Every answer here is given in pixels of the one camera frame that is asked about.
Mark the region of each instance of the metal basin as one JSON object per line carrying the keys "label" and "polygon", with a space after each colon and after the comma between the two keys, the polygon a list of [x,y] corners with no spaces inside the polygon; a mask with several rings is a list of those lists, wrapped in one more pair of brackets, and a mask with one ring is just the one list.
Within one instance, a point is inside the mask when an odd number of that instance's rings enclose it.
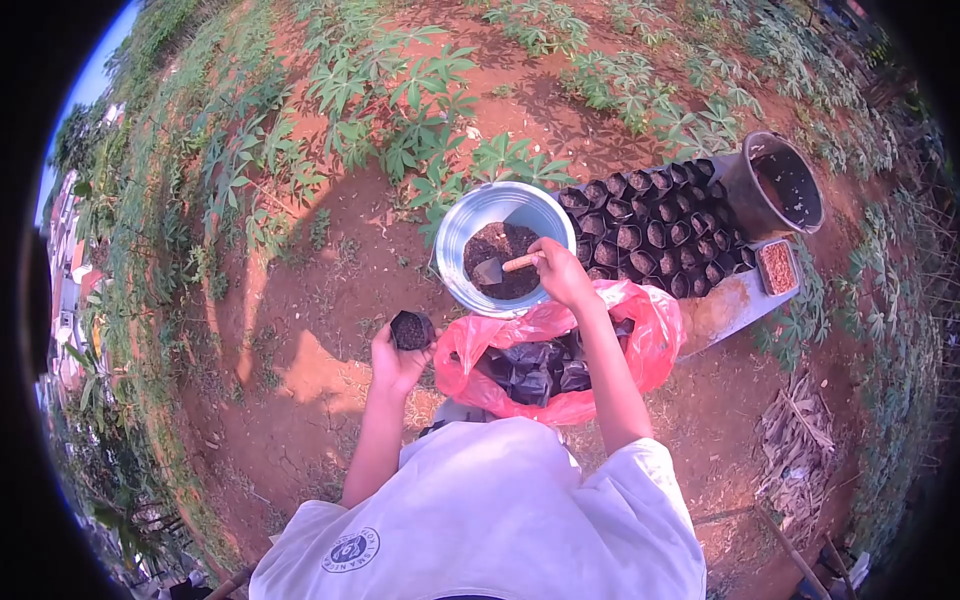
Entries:
{"label": "metal basin", "polygon": [[440,278],[446,289],[472,312],[512,319],[550,297],[543,286],[538,285],[526,296],[498,300],[485,296],[470,283],[464,269],[467,240],[487,224],[498,221],[530,228],[539,237],[553,238],[574,253],[577,239],[560,204],[539,188],[519,181],[484,183],[447,211],[434,243]]}

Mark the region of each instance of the polybag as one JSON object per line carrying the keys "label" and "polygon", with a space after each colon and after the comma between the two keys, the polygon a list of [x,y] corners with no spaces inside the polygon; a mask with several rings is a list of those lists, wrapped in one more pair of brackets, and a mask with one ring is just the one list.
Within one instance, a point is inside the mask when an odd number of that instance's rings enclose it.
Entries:
{"label": "polybag", "polygon": [[[600,279],[593,281],[593,289],[615,321],[634,320],[625,355],[636,388],[641,393],[658,388],[686,341],[677,301],[656,287],[629,280]],[[576,326],[573,313],[552,300],[511,320],[479,316],[457,319],[437,340],[437,388],[461,404],[489,410],[501,418],[527,417],[548,425],[592,419],[596,414],[593,390],[557,394],[544,408],[528,406],[512,401],[503,388],[474,368],[487,347],[506,349],[524,342],[545,342]]]}

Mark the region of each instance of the wooden stick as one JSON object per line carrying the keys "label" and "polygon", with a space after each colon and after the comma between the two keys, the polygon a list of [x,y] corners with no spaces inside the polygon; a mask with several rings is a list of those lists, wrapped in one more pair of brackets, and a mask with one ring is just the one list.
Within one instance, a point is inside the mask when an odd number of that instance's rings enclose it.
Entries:
{"label": "wooden stick", "polygon": [[240,588],[250,580],[257,563],[248,564],[236,573],[233,573],[233,577],[230,577],[220,584],[218,588],[214,589],[213,593],[206,597],[206,600],[224,600],[227,594]]}
{"label": "wooden stick", "polygon": [[810,567],[807,566],[804,561],[804,557],[800,556],[800,553],[794,549],[793,544],[790,543],[790,540],[786,538],[780,528],[777,526],[777,523],[774,522],[767,512],[760,507],[760,505],[754,505],[754,512],[760,517],[760,520],[766,524],[766,526],[777,536],[777,540],[780,541],[780,545],[783,546],[783,549],[787,551],[787,554],[790,555],[790,558],[793,559],[793,562],[797,565],[797,568],[804,574],[804,577],[813,588],[820,595],[821,600],[830,600],[830,595],[827,593],[827,589],[824,588],[824,585],[820,583],[820,580],[817,579],[817,576],[813,574],[813,571],[810,570]]}
{"label": "wooden stick", "polygon": [[850,581],[850,573],[847,572],[847,567],[843,564],[843,559],[840,558],[840,553],[837,552],[836,546],[833,545],[833,540],[830,539],[826,533],[823,534],[824,540],[827,541],[827,548],[830,551],[830,556],[833,557],[833,560],[840,565],[840,574],[843,575],[843,582],[847,584],[847,600],[856,600],[856,590],[853,589],[853,582]]}
{"label": "wooden stick", "polygon": [[507,262],[503,263],[503,272],[509,273],[510,271],[516,271],[517,269],[522,269],[523,267],[529,267],[533,264],[534,256],[546,258],[546,252],[538,250],[532,254],[526,254],[520,258],[508,260]]}

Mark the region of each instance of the bamboo pole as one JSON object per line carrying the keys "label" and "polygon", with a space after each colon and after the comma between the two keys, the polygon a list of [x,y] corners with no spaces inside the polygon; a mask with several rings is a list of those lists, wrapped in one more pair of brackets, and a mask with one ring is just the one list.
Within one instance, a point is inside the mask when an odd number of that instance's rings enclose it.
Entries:
{"label": "bamboo pole", "polygon": [[233,577],[230,577],[220,584],[218,588],[213,590],[213,593],[206,596],[205,600],[224,600],[224,598],[227,597],[227,594],[240,588],[250,580],[251,575],[253,575],[253,570],[256,569],[257,563],[259,563],[259,561],[248,564],[236,573],[233,573]]}
{"label": "bamboo pole", "polygon": [[850,573],[847,572],[847,567],[843,564],[840,553],[837,552],[836,546],[833,545],[833,540],[830,539],[830,536],[826,533],[824,533],[823,536],[824,540],[827,541],[827,549],[830,551],[830,556],[833,557],[833,561],[840,567],[840,574],[843,575],[843,583],[847,584],[847,600],[856,600],[856,590],[853,589],[853,583],[850,581]]}
{"label": "bamboo pole", "polygon": [[777,523],[774,522],[767,512],[763,510],[758,504],[754,505],[754,512],[757,516],[760,517],[760,520],[767,526],[770,531],[777,536],[777,540],[780,541],[780,545],[783,546],[783,549],[786,550],[787,554],[790,555],[790,558],[793,559],[794,564],[797,568],[804,574],[806,580],[813,586],[817,594],[820,596],[821,600],[830,600],[830,595],[827,593],[827,589],[824,588],[824,585],[820,583],[820,580],[817,579],[817,576],[813,574],[813,571],[810,570],[810,567],[804,561],[804,557],[800,556],[800,553],[793,547],[793,544],[790,543],[790,540],[786,538],[780,528],[777,526]]}

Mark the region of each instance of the person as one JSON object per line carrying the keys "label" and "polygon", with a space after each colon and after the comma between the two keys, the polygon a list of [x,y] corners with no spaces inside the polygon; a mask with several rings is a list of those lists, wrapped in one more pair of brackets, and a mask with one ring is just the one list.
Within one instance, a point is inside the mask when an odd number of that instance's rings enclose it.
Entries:
{"label": "person", "polygon": [[449,422],[401,448],[406,397],[432,359],[384,327],[339,505],[303,503],[257,566],[250,598],[704,598],[707,570],[669,451],[604,302],[577,258],[530,252],[576,317],[607,462],[582,481],[534,420]]}

